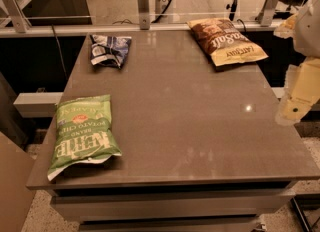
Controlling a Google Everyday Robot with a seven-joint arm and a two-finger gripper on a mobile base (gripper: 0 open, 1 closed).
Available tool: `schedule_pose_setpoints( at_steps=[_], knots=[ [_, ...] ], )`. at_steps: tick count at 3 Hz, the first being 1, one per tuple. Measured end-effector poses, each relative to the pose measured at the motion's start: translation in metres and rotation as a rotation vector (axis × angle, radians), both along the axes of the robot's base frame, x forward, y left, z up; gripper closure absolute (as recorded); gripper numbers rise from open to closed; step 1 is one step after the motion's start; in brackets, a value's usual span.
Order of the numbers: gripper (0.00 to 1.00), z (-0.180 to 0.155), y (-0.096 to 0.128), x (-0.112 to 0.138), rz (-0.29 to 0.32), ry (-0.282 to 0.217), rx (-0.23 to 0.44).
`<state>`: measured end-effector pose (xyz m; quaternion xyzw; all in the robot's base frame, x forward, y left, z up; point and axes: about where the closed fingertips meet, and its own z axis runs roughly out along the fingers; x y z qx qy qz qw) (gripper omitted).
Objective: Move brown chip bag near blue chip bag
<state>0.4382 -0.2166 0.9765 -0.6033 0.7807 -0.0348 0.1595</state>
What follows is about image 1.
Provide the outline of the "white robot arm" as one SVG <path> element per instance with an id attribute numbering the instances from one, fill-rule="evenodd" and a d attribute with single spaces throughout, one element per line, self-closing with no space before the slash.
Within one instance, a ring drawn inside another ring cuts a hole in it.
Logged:
<path id="1" fill-rule="evenodd" d="M 274 35 L 291 38 L 294 50 L 305 56 L 299 66 L 288 67 L 275 116 L 279 125 L 291 126 L 320 100 L 320 0 L 308 0 L 275 29 Z"/>

